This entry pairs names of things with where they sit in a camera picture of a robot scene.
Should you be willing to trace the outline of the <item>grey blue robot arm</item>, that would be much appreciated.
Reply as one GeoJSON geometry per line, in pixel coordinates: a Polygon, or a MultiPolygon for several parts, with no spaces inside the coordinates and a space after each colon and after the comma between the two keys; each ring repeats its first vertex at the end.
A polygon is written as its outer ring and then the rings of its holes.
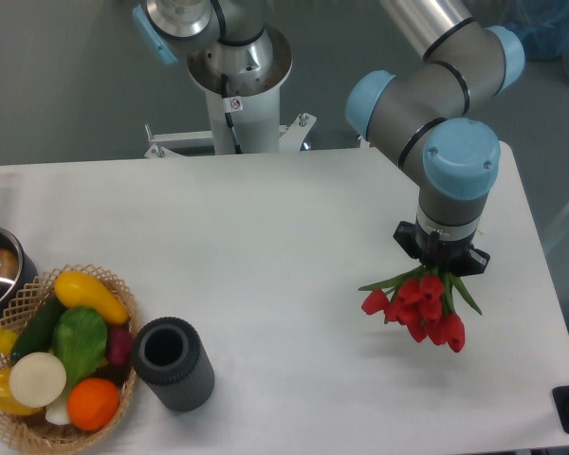
{"type": "MultiPolygon", "coordinates": [[[[395,240],[412,258],[457,277],[485,271],[473,245],[498,174],[494,132],[468,117],[523,72],[518,37],[478,25],[458,1],[386,1],[383,8],[423,61],[407,80],[386,71],[363,77],[345,116],[419,188],[413,222],[395,240]]],[[[261,1],[142,1],[133,20],[165,64],[185,61],[206,97],[220,155],[275,153],[280,88],[292,67],[284,35],[266,21],[261,1]]]]}

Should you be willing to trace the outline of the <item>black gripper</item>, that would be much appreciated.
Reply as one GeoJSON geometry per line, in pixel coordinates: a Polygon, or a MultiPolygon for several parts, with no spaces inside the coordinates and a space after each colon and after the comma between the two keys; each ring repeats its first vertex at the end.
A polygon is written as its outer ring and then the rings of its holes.
{"type": "Polygon", "coordinates": [[[456,277],[480,275],[486,271],[490,255],[472,244],[473,235],[447,241],[437,232],[426,233],[418,223],[401,221],[394,239],[412,259],[452,273],[456,277]]]}

